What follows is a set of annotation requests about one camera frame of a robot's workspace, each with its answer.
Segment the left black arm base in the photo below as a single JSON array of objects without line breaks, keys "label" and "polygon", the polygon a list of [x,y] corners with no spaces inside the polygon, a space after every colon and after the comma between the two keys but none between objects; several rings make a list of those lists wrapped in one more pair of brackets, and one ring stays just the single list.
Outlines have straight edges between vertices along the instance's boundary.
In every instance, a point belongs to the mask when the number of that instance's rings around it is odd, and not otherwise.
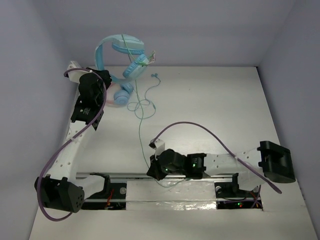
[{"label": "left black arm base", "polygon": [[104,178],[103,190],[87,198],[82,210],[126,210],[126,182],[112,182],[108,174],[91,173]]}]

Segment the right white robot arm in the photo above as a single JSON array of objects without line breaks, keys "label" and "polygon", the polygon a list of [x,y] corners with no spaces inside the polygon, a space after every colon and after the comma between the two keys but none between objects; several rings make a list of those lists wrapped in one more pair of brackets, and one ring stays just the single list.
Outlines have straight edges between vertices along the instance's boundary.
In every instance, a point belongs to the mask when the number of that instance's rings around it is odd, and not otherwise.
[{"label": "right white robot arm", "polygon": [[268,184],[277,193],[276,184],[296,181],[291,151],[271,141],[261,141],[257,148],[240,153],[210,154],[191,153],[183,155],[166,148],[165,142],[157,139],[150,144],[154,154],[150,156],[147,176],[157,181],[167,175],[185,176],[192,180],[230,174],[235,177],[231,192],[238,197],[263,184]]}]

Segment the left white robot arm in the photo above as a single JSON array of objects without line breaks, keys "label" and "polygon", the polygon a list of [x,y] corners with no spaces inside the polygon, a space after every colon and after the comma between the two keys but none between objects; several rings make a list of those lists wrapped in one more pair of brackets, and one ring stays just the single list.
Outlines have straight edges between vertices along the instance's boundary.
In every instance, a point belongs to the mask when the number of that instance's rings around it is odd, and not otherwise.
[{"label": "left white robot arm", "polygon": [[82,179],[76,177],[79,157],[103,117],[107,89],[112,83],[108,70],[87,67],[80,71],[84,74],[78,78],[79,94],[65,142],[48,160],[34,183],[39,208],[53,222],[63,219],[50,216],[47,209],[72,215],[82,208],[86,199],[106,197],[111,193],[111,180],[107,174],[93,172]]}]

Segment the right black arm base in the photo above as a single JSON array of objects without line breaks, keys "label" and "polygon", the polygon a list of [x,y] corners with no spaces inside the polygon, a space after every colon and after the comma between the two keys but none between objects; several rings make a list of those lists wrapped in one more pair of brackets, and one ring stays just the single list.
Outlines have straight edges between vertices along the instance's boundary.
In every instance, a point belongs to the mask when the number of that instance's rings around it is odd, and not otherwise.
[{"label": "right black arm base", "polygon": [[238,174],[233,174],[229,181],[215,182],[216,208],[218,210],[260,209],[261,185],[252,190],[242,190],[238,184]]}]

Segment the large light blue headphones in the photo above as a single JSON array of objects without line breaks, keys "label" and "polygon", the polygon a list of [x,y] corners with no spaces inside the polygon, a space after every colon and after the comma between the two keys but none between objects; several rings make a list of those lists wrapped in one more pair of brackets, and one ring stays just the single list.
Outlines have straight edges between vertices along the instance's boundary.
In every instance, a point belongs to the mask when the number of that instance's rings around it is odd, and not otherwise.
[{"label": "large light blue headphones", "polygon": [[137,80],[147,67],[156,60],[156,52],[146,52],[142,40],[127,34],[114,34],[103,38],[94,51],[95,68],[107,70],[111,66],[122,66],[123,72],[110,72],[112,82],[126,84]]}]

